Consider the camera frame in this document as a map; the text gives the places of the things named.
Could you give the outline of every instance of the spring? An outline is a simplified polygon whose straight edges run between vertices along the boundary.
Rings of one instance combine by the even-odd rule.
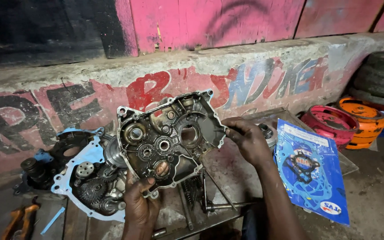
[[[185,198],[186,198],[186,201],[188,202],[189,205],[193,205],[193,199],[192,199],[192,189],[189,185],[189,182],[186,180],[186,181],[183,181],[182,182],[182,187],[183,187],[183,191],[185,193]]]
[[[202,186],[202,180],[201,180],[200,176],[192,177],[192,178],[191,178],[191,181],[192,181],[193,183],[195,183],[196,186],[197,186],[198,188],[202,188],[202,187],[203,187],[203,186]]]

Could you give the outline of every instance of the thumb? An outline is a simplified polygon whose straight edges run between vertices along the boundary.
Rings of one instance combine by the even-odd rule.
[[[143,178],[136,181],[129,189],[129,194],[133,201],[142,197],[142,193],[149,190],[155,184],[154,178]]]
[[[239,132],[231,128],[226,129],[226,135],[228,138],[234,141],[237,145],[240,145],[244,140],[244,137]]]

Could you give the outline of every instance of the blue package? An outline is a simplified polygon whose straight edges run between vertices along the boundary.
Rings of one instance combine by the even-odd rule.
[[[345,187],[333,139],[278,119],[274,160],[293,204],[349,226]]]

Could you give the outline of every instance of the gear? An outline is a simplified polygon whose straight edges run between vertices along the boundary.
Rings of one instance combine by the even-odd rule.
[[[105,175],[104,172],[107,172],[109,169],[111,168],[111,166],[104,166],[102,167],[98,172],[97,172],[97,176],[99,177],[99,179],[101,179],[103,182],[112,182],[114,181],[118,176],[115,173],[113,173],[112,175],[110,175],[109,177]]]
[[[93,178],[79,187],[79,198],[88,204],[94,204],[102,199],[107,190],[108,186],[103,180]]]

